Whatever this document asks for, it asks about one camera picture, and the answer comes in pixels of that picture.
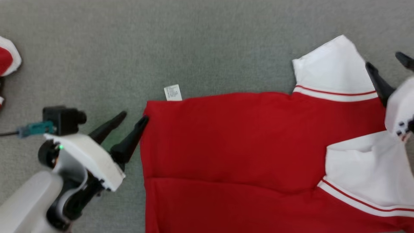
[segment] care label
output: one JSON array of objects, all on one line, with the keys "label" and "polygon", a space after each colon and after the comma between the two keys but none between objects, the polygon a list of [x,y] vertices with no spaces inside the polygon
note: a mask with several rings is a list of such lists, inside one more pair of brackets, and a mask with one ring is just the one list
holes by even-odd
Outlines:
[{"label": "care label", "polygon": [[168,101],[181,101],[183,100],[181,97],[180,87],[178,84],[168,86],[164,88],[165,97]]}]

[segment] red stripe trim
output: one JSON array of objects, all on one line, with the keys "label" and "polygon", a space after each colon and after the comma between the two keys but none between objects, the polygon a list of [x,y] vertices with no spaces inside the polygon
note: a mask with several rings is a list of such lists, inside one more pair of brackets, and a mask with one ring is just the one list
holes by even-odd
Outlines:
[{"label": "red stripe trim", "polygon": [[364,93],[349,94],[349,93],[335,93],[335,92],[319,91],[319,90],[311,89],[311,88],[304,87],[301,85],[296,85],[296,87],[300,87],[305,90],[314,91],[314,92],[320,92],[320,93],[331,94],[331,95],[345,95],[345,96],[368,95],[368,94],[373,94],[376,92],[376,91],[370,91],[370,92],[364,92]]},{"label": "red stripe trim", "polygon": [[414,212],[414,209],[408,209],[408,208],[395,208],[395,209],[380,209],[380,208],[377,208],[377,207],[375,207],[375,206],[372,206],[372,205],[367,204],[367,203],[365,203],[365,202],[363,202],[363,201],[361,201],[361,200],[358,200],[358,199],[356,199],[356,198],[354,198],[354,197],[349,196],[348,194],[346,194],[346,193],[342,192],[341,190],[337,189],[335,186],[333,186],[332,184],[330,184],[328,181],[326,181],[326,180],[324,180],[324,179],[322,179],[322,181],[323,181],[324,183],[326,183],[327,185],[329,185],[331,188],[333,188],[333,189],[335,189],[336,191],[338,191],[339,193],[341,193],[342,195],[344,195],[344,196],[346,196],[346,197],[348,197],[348,198],[351,198],[352,200],[357,201],[357,202],[359,202],[359,203],[361,203],[361,204],[363,204],[363,205],[366,205],[366,206],[368,206],[368,207],[370,207],[370,208],[373,208],[373,209],[375,209],[375,210],[378,210],[378,211],[383,211],[383,212],[392,212],[392,211],[396,211],[396,210],[402,210],[402,211],[412,211],[412,212]]}]

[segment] gray carpet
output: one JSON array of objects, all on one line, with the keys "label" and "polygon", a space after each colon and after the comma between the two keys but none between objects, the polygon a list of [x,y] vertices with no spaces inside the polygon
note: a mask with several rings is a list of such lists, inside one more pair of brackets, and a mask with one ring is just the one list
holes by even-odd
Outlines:
[{"label": "gray carpet", "polygon": [[[291,60],[341,34],[398,85],[410,73],[393,53],[414,55],[413,12],[412,0],[0,0],[0,35],[24,61],[2,80],[0,132],[41,120],[44,106],[85,110],[84,133],[127,110],[108,148],[147,100],[165,99],[165,86],[178,83],[183,98],[291,92]],[[42,141],[0,139],[0,203],[43,169]],[[118,192],[88,206],[74,232],[144,232],[138,151],[126,174]]]}]

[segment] cable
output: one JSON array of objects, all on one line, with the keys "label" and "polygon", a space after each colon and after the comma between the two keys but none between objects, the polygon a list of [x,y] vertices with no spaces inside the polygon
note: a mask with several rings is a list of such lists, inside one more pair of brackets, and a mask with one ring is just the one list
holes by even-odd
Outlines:
[{"label": "cable", "polygon": [[14,132],[7,132],[7,133],[0,133],[0,137],[5,137],[5,136],[12,136],[12,135],[17,135],[19,134],[18,131],[14,131]]}]

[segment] robotic arm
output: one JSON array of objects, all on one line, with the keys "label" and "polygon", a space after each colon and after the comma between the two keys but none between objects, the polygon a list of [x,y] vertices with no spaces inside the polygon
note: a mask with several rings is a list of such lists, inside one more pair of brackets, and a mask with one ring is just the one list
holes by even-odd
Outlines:
[{"label": "robotic arm", "polygon": [[52,170],[32,176],[0,206],[0,232],[70,232],[94,196],[115,192],[148,122],[144,116],[125,139],[105,151],[100,144],[125,117],[121,112],[84,135],[78,133],[78,124],[86,122],[84,112],[62,106],[43,109],[43,122],[25,127],[20,135],[49,132],[38,156]]},{"label": "robotic arm", "polygon": [[[414,59],[397,52],[395,57],[400,63],[414,72]],[[379,71],[371,63],[366,63],[366,69],[378,93],[384,107],[387,108],[385,114],[385,127],[395,136],[404,142],[414,132],[414,112],[412,105],[414,100],[414,76],[407,79],[397,89],[391,87],[380,75]]]}]

